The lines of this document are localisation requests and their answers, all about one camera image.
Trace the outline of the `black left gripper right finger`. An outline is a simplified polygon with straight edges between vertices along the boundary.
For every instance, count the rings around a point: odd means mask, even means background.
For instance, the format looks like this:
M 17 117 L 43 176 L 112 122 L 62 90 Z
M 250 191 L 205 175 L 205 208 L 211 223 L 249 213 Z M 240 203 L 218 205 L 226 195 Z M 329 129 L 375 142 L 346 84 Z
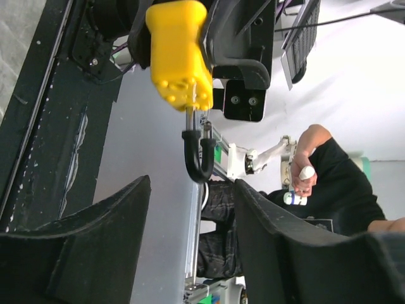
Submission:
M 235 218 L 249 303 L 403 303 L 404 234 L 341 236 L 237 180 Z

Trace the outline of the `yellow padlock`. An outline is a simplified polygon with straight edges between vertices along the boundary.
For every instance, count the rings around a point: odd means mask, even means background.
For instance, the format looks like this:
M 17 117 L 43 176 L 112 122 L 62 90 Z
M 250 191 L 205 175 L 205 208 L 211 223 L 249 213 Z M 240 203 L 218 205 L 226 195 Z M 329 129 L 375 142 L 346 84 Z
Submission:
M 186 115 L 184 159 L 189 177 L 206 182 L 214 167 L 211 128 L 201 134 L 197 113 L 213 107 L 213 78 L 199 45 L 208 13 L 199 1 L 171 1 L 147 9 L 151 34 L 151 80 L 172 108 Z

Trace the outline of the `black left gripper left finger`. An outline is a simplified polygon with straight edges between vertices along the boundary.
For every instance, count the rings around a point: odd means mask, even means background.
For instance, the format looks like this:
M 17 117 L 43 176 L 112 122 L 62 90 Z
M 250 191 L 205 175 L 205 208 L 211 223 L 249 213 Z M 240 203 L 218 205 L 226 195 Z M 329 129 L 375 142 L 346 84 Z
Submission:
M 1 234 L 2 303 L 129 303 L 151 195 L 142 176 L 68 217 Z

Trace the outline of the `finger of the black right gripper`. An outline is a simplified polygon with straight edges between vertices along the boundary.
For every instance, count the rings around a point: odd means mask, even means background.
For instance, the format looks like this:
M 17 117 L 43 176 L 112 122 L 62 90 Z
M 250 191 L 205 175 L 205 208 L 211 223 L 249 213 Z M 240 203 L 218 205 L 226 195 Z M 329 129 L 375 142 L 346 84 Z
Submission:
M 131 29 L 128 35 L 128 50 L 136 65 L 143 70 L 150 66 L 151 35 L 146 27 L 146 11 L 152 1 L 128 1 Z
M 214 79 L 241 80 L 246 89 L 271 82 L 275 1 L 204 1 L 201 31 L 205 64 Z

